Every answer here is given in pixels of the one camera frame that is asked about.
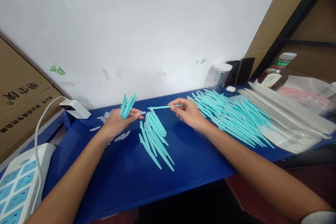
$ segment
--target green paint mark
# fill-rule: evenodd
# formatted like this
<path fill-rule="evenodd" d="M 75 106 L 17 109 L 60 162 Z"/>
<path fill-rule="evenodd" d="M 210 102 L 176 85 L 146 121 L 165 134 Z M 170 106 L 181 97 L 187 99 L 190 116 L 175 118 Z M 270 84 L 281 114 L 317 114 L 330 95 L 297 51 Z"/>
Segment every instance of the green paint mark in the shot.
<path fill-rule="evenodd" d="M 50 72 L 55 72 L 59 75 L 65 75 L 65 71 L 59 65 L 53 65 L 49 70 Z"/>

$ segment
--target power adapter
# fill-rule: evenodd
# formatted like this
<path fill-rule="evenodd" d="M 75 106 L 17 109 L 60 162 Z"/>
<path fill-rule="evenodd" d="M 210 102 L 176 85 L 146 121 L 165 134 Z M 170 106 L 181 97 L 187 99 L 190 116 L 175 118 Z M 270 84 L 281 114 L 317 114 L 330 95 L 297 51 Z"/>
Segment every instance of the power adapter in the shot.
<path fill-rule="evenodd" d="M 91 113 L 79 101 L 66 99 L 59 104 L 77 119 L 88 119 Z"/>

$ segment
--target white cable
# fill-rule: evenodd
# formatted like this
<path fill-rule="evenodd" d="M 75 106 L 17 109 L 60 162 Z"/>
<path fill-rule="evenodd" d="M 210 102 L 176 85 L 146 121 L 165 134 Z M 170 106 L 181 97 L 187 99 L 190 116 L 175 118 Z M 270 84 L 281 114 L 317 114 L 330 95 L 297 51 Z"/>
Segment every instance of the white cable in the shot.
<path fill-rule="evenodd" d="M 35 159 L 36 159 L 36 164 L 37 164 L 37 177 L 38 177 L 38 182 L 39 182 L 39 185 L 38 185 L 38 188 L 37 188 L 37 192 L 36 192 L 36 197 L 35 197 L 35 200 L 34 200 L 34 204 L 33 204 L 33 207 L 31 209 L 31 212 L 30 214 L 32 214 L 35 210 L 35 206 L 36 206 L 36 202 L 37 202 L 37 199 L 39 197 L 39 194 L 40 194 L 40 190 L 41 190 L 41 185 L 42 185 L 42 173 L 41 173 L 41 167 L 40 167 L 40 161 L 39 161 L 39 155 L 37 153 L 37 137 L 38 137 L 38 133 L 39 133 L 39 127 L 40 127 L 40 124 L 42 122 L 42 119 L 44 117 L 44 115 L 46 114 L 48 108 L 51 106 L 51 104 L 54 103 L 54 101 L 56 101 L 57 99 L 59 98 L 65 98 L 66 100 L 68 100 L 68 98 L 66 98 L 65 96 L 59 96 L 57 97 L 55 100 L 53 100 L 44 110 L 43 114 L 41 115 L 40 119 L 39 119 L 39 122 L 37 123 L 37 126 L 36 126 L 36 129 L 35 129 L 35 144 L 34 144 L 34 149 L 35 149 Z"/>

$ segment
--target hand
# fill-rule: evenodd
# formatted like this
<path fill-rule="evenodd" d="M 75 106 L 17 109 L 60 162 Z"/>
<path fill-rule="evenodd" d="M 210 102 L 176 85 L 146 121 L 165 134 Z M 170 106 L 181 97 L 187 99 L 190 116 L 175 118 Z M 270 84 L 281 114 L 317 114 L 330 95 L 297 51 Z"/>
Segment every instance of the hand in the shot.
<path fill-rule="evenodd" d="M 190 127 L 197 131 L 202 131 L 204 127 L 211 125 L 211 123 L 204 118 L 196 104 L 188 99 L 177 98 L 168 103 L 170 109 L 176 113 L 176 116 L 181 121 L 185 121 Z"/>
<path fill-rule="evenodd" d="M 117 135 L 126 129 L 131 122 L 134 122 L 138 118 L 144 118 L 142 115 L 140 115 L 140 110 L 132 108 L 128 114 L 128 118 L 123 120 L 120 115 L 120 110 L 120 108 L 112 110 L 110 117 L 97 133 L 97 135 L 106 140 L 107 143 L 112 141 Z"/>

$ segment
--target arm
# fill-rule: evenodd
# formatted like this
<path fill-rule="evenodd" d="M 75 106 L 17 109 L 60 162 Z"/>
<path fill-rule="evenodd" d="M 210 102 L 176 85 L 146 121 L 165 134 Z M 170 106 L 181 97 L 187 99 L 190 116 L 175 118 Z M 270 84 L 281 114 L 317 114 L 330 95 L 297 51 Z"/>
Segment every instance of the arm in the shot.
<path fill-rule="evenodd" d="M 26 224 L 45 223 L 46 219 L 48 223 L 74 222 L 79 205 L 106 145 L 129 123 L 143 118 L 140 110 L 134 108 L 131 109 L 129 116 L 131 117 L 123 120 L 120 116 L 120 108 L 112 111 L 104 126 L 90 140 L 66 174 L 28 218 Z"/>
<path fill-rule="evenodd" d="M 313 212 L 334 211 L 299 180 L 206 120 L 193 101 L 179 98 L 168 105 L 177 117 L 205 135 L 235 169 L 292 223 L 300 223 Z"/>

